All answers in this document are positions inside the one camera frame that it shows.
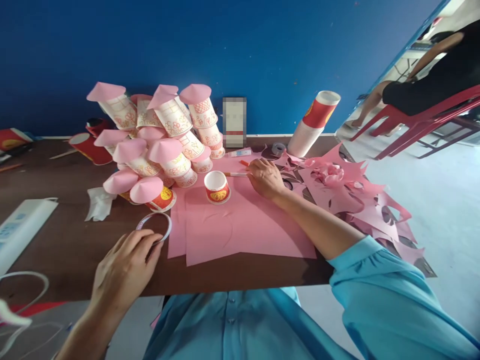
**roll of tape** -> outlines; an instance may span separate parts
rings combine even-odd
[[[271,146],[271,152],[278,157],[282,156],[285,149],[287,149],[287,147],[283,145],[281,142],[275,142]]]

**leg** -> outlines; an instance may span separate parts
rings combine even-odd
[[[380,100],[382,100],[384,89],[391,82],[392,82],[391,80],[386,80],[386,81],[382,81],[377,86],[375,86],[373,91],[370,93],[370,95],[368,95],[365,102],[363,103],[363,108],[361,109],[360,116],[358,117],[357,120],[354,120],[352,122],[351,124],[352,126],[354,127],[362,126],[367,115],[380,103]]]

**wooden table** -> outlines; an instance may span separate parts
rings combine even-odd
[[[288,140],[253,137],[247,139],[247,145],[286,144]],[[307,156],[321,156],[337,144],[336,137],[321,136]],[[50,287],[42,302],[90,299],[98,263],[123,234],[134,230],[150,213],[146,206],[133,206],[119,198],[104,221],[84,222],[90,203],[87,189],[101,187],[116,164],[95,166],[80,153],[49,160],[69,149],[60,140],[40,141],[9,164],[22,162],[24,166],[0,174],[0,222],[25,199],[58,198],[56,210],[9,270],[45,274]],[[158,221],[149,221],[148,227],[165,231],[166,222],[162,221],[158,217]],[[186,267],[185,256],[167,259],[168,245],[167,240],[142,296],[328,284],[333,273],[319,253],[318,259],[238,253]],[[41,289],[42,284],[29,276],[7,278],[1,282],[0,298],[11,305],[25,304]]]

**hand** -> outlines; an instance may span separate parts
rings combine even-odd
[[[124,234],[96,268],[90,307],[124,315],[152,278],[164,243],[147,255],[161,238],[152,230]]]
[[[251,185],[264,198],[273,200],[288,189],[284,185],[280,171],[275,164],[264,158],[253,160],[247,167]]]

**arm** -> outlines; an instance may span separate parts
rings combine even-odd
[[[253,188],[288,213],[325,259],[337,257],[365,237],[338,217],[288,190],[280,171],[271,161],[256,159],[248,169]]]
[[[162,235],[152,230],[123,235],[100,262],[93,293],[82,315],[55,360],[99,360],[134,301],[150,281],[163,242],[152,244]]]
[[[448,51],[449,49],[453,48],[454,46],[460,44],[462,39],[464,38],[464,34],[462,32],[456,32],[453,35],[450,35],[446,39],[436,43],[430,50],[428,50],[425,55],[421,57],[421,59],[416,63],[415,67],[411,71],[411,73],[406,78],[406,81],[413,79],[424,67],[432,62],[437,55]]]

